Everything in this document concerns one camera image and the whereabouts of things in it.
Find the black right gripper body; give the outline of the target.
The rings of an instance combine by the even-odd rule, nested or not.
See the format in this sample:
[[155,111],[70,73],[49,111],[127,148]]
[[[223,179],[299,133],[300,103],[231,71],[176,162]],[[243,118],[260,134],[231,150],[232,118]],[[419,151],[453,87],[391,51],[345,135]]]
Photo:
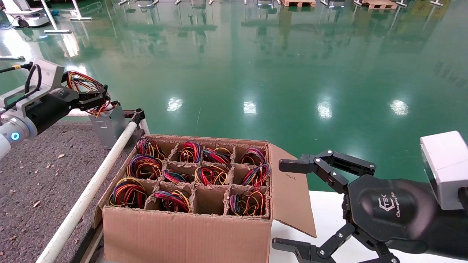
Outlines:
[[428,183],[364,175],[349,184],[347,203],[353,236],[366,248],[428,251],[427,231],[439,210]]

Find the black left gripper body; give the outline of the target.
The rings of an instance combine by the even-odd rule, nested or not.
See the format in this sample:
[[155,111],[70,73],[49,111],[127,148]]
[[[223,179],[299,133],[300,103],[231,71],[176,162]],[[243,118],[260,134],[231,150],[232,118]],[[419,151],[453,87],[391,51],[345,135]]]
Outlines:
[[70,88],[56,88],[26,106],[26,116],[33,123],[30,136],[37,136],[76,108],[79,93]]

